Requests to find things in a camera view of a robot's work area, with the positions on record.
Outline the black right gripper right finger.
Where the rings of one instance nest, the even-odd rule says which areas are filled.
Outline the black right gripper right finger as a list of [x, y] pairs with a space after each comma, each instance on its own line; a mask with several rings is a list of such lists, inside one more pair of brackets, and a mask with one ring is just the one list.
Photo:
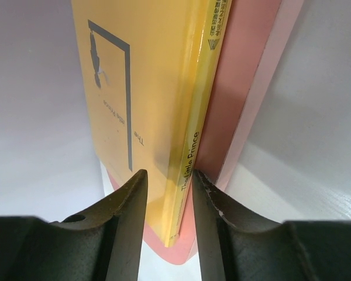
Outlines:
[[199, 170], [192, 199], [203, 280], [351, 280], [351, 220], [275, 222]]

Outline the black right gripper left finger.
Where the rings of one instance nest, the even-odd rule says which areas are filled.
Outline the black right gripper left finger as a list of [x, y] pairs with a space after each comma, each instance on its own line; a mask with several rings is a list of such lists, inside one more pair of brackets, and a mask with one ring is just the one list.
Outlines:
[[136, 280], [147, 171], [61, 222], [0, 216], [0, 280]]

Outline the yellow hangman book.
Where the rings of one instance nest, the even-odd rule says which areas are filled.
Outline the yellow hangman book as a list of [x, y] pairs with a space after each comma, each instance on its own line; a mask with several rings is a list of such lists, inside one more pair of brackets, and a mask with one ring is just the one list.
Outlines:
[[95, 151], [121, 186], [148, 173], [146, 223], [179, 237], [230, 1], [72, 1]]

